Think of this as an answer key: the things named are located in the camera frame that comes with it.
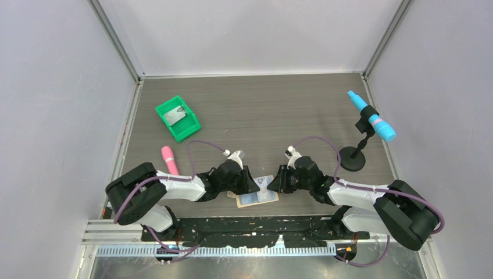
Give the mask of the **beige card holder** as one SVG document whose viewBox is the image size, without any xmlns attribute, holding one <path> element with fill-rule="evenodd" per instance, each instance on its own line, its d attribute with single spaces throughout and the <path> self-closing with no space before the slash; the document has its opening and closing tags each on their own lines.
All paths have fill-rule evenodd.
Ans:
<svg viewBox="0 0 493 279">
<path fill-rule="evenodd" d="M 253 197 L 254 195 L 255 195 L 255 192 L 250 193 L 250 194 L 243 194 L 243 195 L 236 195 L 231 191 L 227 192 L 227 196 L 229 198 L 235 198 L 236 203 L 237 203 L 237 208 L 244 208 L 244 207 L 248 207 L 248 206 L 255 206 L 255 205 L 264 204 L 264 203 L 257 203 L 255 201 L 255 198 Z"/>
</svg>

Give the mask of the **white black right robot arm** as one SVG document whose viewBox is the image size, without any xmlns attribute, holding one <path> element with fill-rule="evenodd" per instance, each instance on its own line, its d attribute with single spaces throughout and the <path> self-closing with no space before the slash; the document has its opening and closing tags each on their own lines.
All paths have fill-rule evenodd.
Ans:
<svg viewBox="0 0 493 279">
<path fill-rule="evenodd" d="M 374 232 L 418 251 L 441 225 L 438 213 L 406 182 L 352 184 L 323 174 L 309 156 L 281 165 L 267 189 L 284 194 L 303 189 L 319 203 L 339 206 L 331 225 L 334 235 L 342 239 L 353 232 Z"/>
</svg>

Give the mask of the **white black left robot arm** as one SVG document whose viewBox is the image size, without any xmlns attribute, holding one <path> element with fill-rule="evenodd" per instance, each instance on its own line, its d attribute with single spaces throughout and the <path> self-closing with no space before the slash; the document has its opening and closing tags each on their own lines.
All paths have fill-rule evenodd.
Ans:
<svg viewBox="0 0 493 279">
<path fill-rule="evenodd" d="M 178 225 L 172 211 L 158 203 L 167 199 L 211 201 L 222 192 L 236 195 L 258 192 L 247 166 L 227 159 L 218 167 L 194 176 L 178 176 L 155 169 L 145 162 L 109 183 L 105 192 L 115 212 L 114 222 L 138 223 L 156 231 L 165 241 L 173 240 Z"/>
</svg>

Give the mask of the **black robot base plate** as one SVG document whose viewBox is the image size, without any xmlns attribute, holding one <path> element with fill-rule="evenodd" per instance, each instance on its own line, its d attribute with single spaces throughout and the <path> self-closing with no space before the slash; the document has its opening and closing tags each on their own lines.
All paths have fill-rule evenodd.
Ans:
<svg viewBox="0 0 493 279">
<path fill-rule="evenodd" d="M 368 232 L 351 232 L 331 216 L 185 217 L 160 232 L 143 225 L 141 239 L 159 239 L 185 248 L 272 248 L 282 240 L 288 248 L 322 247 L 327 241 L 367 240 Z"/>
</svg>

